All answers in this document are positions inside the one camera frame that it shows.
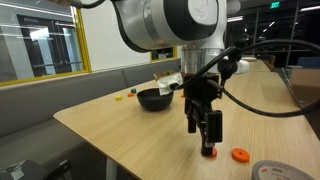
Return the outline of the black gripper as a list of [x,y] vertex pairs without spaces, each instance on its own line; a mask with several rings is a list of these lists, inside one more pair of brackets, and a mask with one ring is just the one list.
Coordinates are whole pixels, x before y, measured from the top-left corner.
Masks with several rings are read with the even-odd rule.
[[185,108],[188,120],[188,132],[195,133],[197,129],[198,112],[197,107],[204,117],[201,120],[200,132],[202,138],[201,155],[209,157],[213,155],[213,148],[216,143],[223,141],[223,115],[220,110],[212,110],[212,101],[218,98],[218,91],[208,81],[219,82],[219,76],[209,73],[197,79],[183,90],[185,97]]

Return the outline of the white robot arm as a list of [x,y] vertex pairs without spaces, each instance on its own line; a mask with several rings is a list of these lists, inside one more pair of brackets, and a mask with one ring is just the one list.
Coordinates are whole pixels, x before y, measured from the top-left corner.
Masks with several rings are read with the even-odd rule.
[[201,154],[222,140],[222,112],[212,108],[220,88],[249,65],[225,52],[227,0],[111,0],[125,44],[136,52],[180,46],[182,71],[157,80],[159,93],[181,89],[190,133],[200,132]]

